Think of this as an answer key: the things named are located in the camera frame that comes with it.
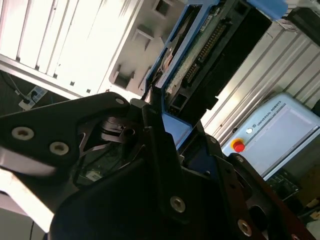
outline emergency stop button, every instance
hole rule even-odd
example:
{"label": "emergency stop button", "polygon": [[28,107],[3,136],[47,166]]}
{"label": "emergency stop button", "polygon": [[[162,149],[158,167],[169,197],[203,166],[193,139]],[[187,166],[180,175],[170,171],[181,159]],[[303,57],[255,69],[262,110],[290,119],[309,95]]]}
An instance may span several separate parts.
{"label": "emergency stop button", "polygon": [[241,153],[245,150],[245,145],[241,140],[237,140],[232,144],[232,148],[237,152]]}

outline cable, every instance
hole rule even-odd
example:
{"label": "cable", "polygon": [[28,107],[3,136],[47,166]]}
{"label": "cable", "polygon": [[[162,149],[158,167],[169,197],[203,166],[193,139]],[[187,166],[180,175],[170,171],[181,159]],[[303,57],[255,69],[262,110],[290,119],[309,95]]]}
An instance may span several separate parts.
{"label": "cable", "polygon": [[32,225],[31,225],[31,229],[30,229],[30,237],[29,240],[32,240],[32,233],[34,231],[34,225],[35,225],[35,221],[32,221]]}
{"label": "cable", "polygon": [[31,100],[34,102],[34,104],[36,104],[37,102],[34,100],[34,96],[31,95]]}
{"label": "cable", "polygon": [[75,170],[75,173],[74,173],[74,176],[73,176],[73,184],[77,184],[77,181],[78,181],[78,178],[79,178],[79,175],[83,169],[83,165],[84,165],[84,162],[85,162],[85,159],[86,159],[86,155],[82,156],[79,160],[79,163],[76,167],[76,170]]}
{"label": "cable", "polygon": [[118,163],[121,161],[121,157],[118,159],[118,161],[116,161],[116,163],[108,170],[108,172],[112,171],[117,165]]}
{"label": "cable", "polygon": [[4,83],[12,90],[14,91],[19,98],[21,98],[23,101],[25,101],[26,104],[28,104],[30,102],[30,100],[18,89],[16,83],[13,81],[13,79],[10,77],[10,75],[8,74],[8,77],[10,78],[10,80],[12,81],[12,83],[14,84],[14,86],[16,88],[14,88],[13,86],[11,86],[11,84],[7,81],[7,79],[5,78],[5,76],[3,75],[2,71],[0,71],[0,75],[2,80],[4,81]]}
{"label": "cable", "polygon": [[87,169],[88,167],[92,166],[94,163],[98,162],[100,159],[102,159],[105,155],[107,155],[110,152],[110,148],[108,148],[104,153],[102,153],[100,156],[98,156],[96,159],[89,162],[87,165],[83,167],[83,169]]}
{"label": "cable", "polygon": [[24,99],[28,99],[28,98],[26,97],[26,95],[24,95],[24,94],[20,91],[20,89],[18,88],[17,84],[15,83],[15,81],[11,78],[11,76],[10,76],[8,73],[7,73],[7,76],[9,77],[9,79],[11,80],[11,82],[13,83],[13,85],[15,86],[15,89],[21,94],[21,96],[23,96]]}

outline blue hard drive frame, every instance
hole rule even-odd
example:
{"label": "blue hard drive frame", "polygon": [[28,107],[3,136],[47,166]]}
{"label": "blue hard drive frame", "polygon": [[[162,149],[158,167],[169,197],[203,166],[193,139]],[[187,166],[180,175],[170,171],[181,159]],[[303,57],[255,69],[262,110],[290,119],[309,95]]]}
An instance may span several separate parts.
{"label": "blue hard drive frame", "polygon": [[[168,84],[168,81],[173,76],[175,70],[177,69],[180,61],[182,60],[183,56],[186,54],[190,44],[192,43],[193,39],[199,32],[200,28],[204,24],[210,9],[212,6],[216,6],[220,0],[189,0],[186,4],[185,8],[183,9],[177,23],[175,24],[173,30],[171,31],[167,41],[164,44],[164,48],[153,64],[152,68],[149,71],[149,75],[147,76],[147,80],[145,81],[145,89],[148,91],[148,79],[151,77],[152,73],[156,70],[156,67],[161,61],[162,56],[165,54],[171,39],[173,38],[174,34],[176,33],[187,9],[189,6],[196,5],[201,6],[199,13],[197,14],[193,24],[191,25],[188,33],[186,34],[183,42],[181,43],[179,49],[177,50],[175,56],[173,57],[167,71],[161,76],[159,81],[156,83],[156,87],[161,89],[162,92],[162,119],[164,123],[165,130],[172,134],[174,143],[177,149],[183,144],[183,142],[187,139],[190,133],[193,130],[193,127],[180,120],[179,118],[173,116],[172,114],[165,111],[165,100],[164,100],[164,89]],[[288,10],[288,5],[284,2],[284,0],[247,0],[248,3],[256,7],[258,10],[269,16],[272,20],[280,19]]]}

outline metal screw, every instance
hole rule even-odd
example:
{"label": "metal screw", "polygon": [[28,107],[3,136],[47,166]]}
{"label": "metal screw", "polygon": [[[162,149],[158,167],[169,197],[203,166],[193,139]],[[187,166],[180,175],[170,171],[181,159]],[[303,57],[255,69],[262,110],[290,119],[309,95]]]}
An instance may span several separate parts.
{"label": "metal screw", "polygon": [[63,156],[69,152],[69,146],[61,141],[51,143],[49,149],[50,152],[59,156]]}
{"label": "metal screw", "polygon": [[205,172],[204,172],[204,175],[205,175],[205,176],[208,176],[208,177],[210,177],[210,175],[211,175],[211,172],[210,172],[210,171],[205,171]]}
{"label": "metal screw", "polygon": [[240,156],[236,156],[236,159],[238,159],[238,161],[240,162],[240,163],[243,163],[245,160],[242,158],[242,157],[240,157]]}
{"label": "metal screw", "polygon": [[186,210],[185,202],[178,196],[172,196],[170,198],[171,207],[178,213],[183,213]]}
{"label": "metal screw", "polygon": [[241,230],[241,232],[243,232],[244,235],[251,237],[252,235],[252,230],[251,227],[249,226],[249,224],[242,219],[238,220],[238,227]]}
{"label": "metal screw", "polygon": [[116,100],[116,102],[117,102],[118,104],[124,104],[124,103],[125,103],[125,101],[123,101],[123,100],[120,99],[120,98],[116,98],[115,100]]}
{"label": "metal screw", "polygon": [[295,234],[291,234],[291,237],[292,237],[293,240],[300,240],[300,239],[297,237],[297,235],[295,235]]}
{"label": "metal screw", "polygon": [[27,141],[35,136],[35,132],[25,126],[18,126],[11,131],[12,137],[18,140]]}

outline electrical outlet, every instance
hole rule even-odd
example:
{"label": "electrical outlet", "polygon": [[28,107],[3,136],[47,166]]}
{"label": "electrical outlet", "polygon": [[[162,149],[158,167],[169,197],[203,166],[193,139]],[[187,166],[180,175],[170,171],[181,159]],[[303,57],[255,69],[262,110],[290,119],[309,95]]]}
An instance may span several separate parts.
{"label": "electrical outlet", "polygon": [[48,92],[48,90],[39,87],[39,86],[35,86],[26,96],[26,98],[30,101],[28,104],[24,103],[24,101],[22,100],[19,103],[19,106],[21,108],[23,108],[24,110],[30,110],[34,107],[34,105],[36,105],[37,102],[40,101],[40,99]]}

